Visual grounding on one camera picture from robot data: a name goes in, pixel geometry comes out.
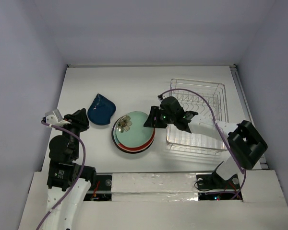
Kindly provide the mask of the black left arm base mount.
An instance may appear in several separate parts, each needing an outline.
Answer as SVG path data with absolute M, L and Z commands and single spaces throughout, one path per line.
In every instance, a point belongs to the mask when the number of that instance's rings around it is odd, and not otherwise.
M 112 174 L 98 174 L 96 184 L 90 187 L 84 196 L 84 201 L 111 201 L 111 186 Z

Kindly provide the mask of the green plate with white rim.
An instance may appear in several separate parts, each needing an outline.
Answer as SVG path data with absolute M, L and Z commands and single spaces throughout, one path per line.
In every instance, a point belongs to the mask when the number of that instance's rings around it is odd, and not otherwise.
M 120 117 L 114 125 L 114 139 L 117 143 L 134 149 L 152 141 L 155 130 L 145 127 L 148 115 L 144 112 L 133 111 Z

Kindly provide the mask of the dark blue teardrop plate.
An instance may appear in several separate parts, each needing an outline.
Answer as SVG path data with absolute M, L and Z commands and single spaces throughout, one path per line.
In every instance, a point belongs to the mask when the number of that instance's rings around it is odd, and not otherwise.
M 109 125 L 116 112 L 115 104 L 101 94 L 97 94 L 88 108 L 87 117 L 95 125 Z

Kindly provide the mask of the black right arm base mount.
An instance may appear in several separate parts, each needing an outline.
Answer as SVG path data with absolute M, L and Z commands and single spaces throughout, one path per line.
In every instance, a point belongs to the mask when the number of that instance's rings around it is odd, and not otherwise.
M 228 182 L 217 174 L 197 174 L 194 186 L 199 191 L 225 190 Z

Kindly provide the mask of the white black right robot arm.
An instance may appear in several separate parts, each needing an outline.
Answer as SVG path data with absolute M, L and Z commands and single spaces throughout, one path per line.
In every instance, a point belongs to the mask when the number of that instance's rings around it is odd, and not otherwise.
M 175 97 L 167 97 L 160 106 L 152 106 L 144 127 L 167 128 L 174 125 L 178 130 L 200 134 L 222 141 L 230 157 L 221 162 L 210 174 L 196 177 L 195 186 L 200 191 L 224 189 L 237 178 L 238 171 L 243 174 L 253 169 L 268 145 L 255 126 L 247 121 L 226 123 L 214 116 L 205 117 L 195 111 L 184 111 Z

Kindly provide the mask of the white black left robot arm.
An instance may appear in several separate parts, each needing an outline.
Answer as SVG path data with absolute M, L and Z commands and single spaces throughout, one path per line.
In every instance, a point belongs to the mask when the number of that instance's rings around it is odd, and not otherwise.
M 96 185 L 94 167 L 77 164 L 79 149 L 86 152 L 80 133 L 89 128 L 86 109 L 62 116 L 58 109 L 45 113 L 41 124 L 62 134 L 49 142 L 46 214 L 38 230 L 71 230 L 84 197 Z

